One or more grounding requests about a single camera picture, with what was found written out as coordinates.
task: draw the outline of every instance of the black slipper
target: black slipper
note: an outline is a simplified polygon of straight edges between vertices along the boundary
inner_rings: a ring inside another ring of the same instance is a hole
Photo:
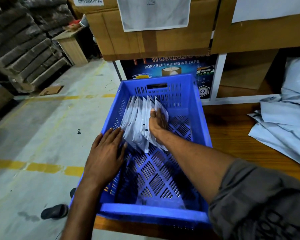
[[[73,196],[74,196],[74,194],[75,194],[75,192],[76,192],[76,189],[77,189],[77,188],[73,188],[73,189],[70,191],[70,197],[71,197],[71,199],[73,198]]]
[[[68,214],[69,208],[66,204],[58,204],[41,212],[41,219],[60,219]]]

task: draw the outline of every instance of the person's left hand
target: person's left hand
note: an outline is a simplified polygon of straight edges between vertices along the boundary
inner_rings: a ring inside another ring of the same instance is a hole
[[[117,157],[123,134],[124,131],[119,127],[115,131],[111,128],[104,135],[96,137],[84,167],[84,179],[104,188],[117,175],[127,148],[125,143]]]

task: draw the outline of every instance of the hexagon logo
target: hexagon logo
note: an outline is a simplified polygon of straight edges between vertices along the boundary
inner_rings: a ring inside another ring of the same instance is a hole
[[[202,85],[198,89],[199,89],[200,97],[203,97],[203,96],[206,96],[207,94],[209,94],[210,88],[205,85]]]

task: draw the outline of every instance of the crate handle hole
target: crate handle hole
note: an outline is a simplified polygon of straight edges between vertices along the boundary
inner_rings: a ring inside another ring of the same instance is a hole
[[[160,83],[160,84],[147,85],[147,89],[166,88],[166,87],[168,87],[168,83]]]

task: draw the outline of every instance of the barcode label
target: barcode label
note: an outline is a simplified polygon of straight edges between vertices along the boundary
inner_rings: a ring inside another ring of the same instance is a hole
[[[73,0],[74,4],[79,6],[104,6],[103,0]]]

